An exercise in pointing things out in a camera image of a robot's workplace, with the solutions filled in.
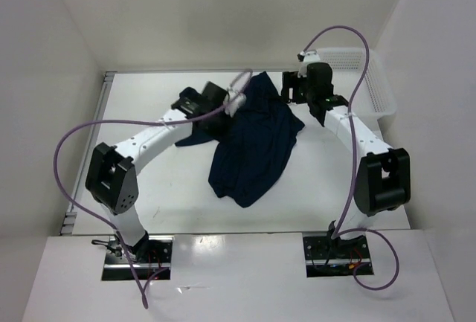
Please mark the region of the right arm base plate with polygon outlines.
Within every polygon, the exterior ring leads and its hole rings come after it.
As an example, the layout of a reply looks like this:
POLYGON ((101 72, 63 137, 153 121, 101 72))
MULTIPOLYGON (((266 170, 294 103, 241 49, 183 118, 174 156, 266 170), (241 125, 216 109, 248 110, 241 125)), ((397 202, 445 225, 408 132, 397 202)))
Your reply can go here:
POLYGON ((330 239, 330 235, 304 234, 303 253, 306 276, 347 277, 373 275, 370 251, 365 236, 351 240, 330 239))

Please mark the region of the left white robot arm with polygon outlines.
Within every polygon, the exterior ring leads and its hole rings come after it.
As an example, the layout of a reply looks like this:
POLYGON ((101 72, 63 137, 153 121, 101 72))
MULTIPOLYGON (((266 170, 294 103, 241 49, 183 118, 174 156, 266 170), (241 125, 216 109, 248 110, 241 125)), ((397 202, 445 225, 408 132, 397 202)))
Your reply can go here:
POLYGON ((86 189, 106 212, 122 243, 121 251, 130 261, 142 261, 149 251, 149 234, 135 209, 142 169, 170 146, 198 131, 212 138, 223 136, 245 102, 245 94, 212 82, 206 83, 201 92, 186 88, 153 126, 115 145, 100 143, 94 148, 86 189))

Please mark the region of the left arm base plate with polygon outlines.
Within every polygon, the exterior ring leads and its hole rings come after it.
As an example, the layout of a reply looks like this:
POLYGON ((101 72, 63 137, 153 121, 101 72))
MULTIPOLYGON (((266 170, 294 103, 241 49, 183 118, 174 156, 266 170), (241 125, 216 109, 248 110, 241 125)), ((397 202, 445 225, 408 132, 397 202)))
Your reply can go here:
MULTIPOLYGON (((171 275, 171 258, 173 252, 173 236, 152 235, 149 237, 149 247, 141 252, 139 258, 130 254, 133 267, 140 281, 149 278, 153 280, 169 280, 171 275)), ((128 260, 115 236, 104 239, 93 239, 92 245, 106 249, 103 264, 102 281, 133 280, 128 260)))

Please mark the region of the navy blue shorts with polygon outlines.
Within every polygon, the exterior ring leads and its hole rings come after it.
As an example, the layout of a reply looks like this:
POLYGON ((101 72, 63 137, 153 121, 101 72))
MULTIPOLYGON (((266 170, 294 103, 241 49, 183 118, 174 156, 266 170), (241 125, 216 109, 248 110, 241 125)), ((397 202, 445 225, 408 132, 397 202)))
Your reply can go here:
POLYGON ((246 102, 218 138, 208 183, 219 198, 252 206, 280 179, 305 124, 278 94, 267 72, 251 78, 246 102))

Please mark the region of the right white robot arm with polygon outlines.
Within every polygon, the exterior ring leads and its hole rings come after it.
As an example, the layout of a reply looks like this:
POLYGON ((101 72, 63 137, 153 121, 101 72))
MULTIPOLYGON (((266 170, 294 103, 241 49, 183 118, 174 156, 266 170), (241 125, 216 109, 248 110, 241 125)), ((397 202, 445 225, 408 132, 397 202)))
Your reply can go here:
POLYGON ((306 104, 319 124, 331 131, 352 154, 350 196, 341 217, 329 225, 327 251, 343 257, 354 248, 381 212, 396 210, 411 197, 411 163, 403 148, 378 138, 334 92, 333 72, 325 62, 282 74, 282 98, 306 104))

